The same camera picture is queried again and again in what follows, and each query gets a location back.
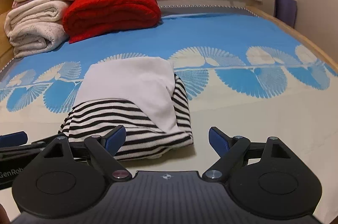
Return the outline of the blue white patterned bedsheet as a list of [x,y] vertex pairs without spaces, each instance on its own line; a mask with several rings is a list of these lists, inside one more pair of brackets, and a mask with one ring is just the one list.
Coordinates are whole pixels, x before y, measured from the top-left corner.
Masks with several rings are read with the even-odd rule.
[[110,33],[12,62],[1,72],[1,133],[58,132],[92,64],[130,57],[172,63],[187,90],[194,142],[132,171],[203,172],[218,156],[208,131],[253,142],[279,137],[318,176],[315,215],[337,216],[337,73],[275,23],[231,8],[163,9],[158,27]]

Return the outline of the cream folded blanket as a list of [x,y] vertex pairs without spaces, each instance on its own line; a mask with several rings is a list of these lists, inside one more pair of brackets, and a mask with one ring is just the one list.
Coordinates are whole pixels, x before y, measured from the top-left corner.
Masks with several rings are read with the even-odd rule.
[[62,25],[69,3],[60,0],[33,0],[9,11],[4,31],[15,58],[49,52],[67,40]]

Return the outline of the red folded blanket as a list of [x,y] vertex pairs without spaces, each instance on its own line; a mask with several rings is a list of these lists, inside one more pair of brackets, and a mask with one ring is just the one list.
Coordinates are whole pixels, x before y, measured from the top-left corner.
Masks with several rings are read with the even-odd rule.
[[156,26],[161,11],[156,0],[75,0],[63,15],[69,43],[109,32]]

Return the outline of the striped white knit garment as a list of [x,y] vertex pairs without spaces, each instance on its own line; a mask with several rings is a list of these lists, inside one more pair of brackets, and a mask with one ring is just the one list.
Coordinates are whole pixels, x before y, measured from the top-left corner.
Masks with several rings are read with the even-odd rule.
[[92,64],[59,133],[73,142],[122,125],[117,160],[153,159],[193,144],[187,93],[172,64],[131,57]]

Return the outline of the wooden bed frame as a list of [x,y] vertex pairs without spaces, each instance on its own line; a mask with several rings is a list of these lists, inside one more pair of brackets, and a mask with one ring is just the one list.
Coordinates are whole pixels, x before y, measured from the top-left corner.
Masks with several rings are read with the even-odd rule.
[[286,23],[263,11],[263,3],[259,0],[157,0],[161,7],[174,5],[222,5],[231,7],[244,7],[259,17],[278,25],[283,31],[296,38],[309,48],[317,57],[325,61],[334,71],[337,71],[337,33],[325,33],[327,28],[315,14],[315,6],[312,4],[309,11],[299,10],[301,16],[295,29]]

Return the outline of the purple box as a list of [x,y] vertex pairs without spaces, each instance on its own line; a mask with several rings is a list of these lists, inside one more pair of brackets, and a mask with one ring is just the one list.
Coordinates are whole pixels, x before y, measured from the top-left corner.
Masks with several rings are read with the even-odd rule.
[[274,17],[286,25],[294,28],[297,19],[297,1],[296,0],[275,0]]

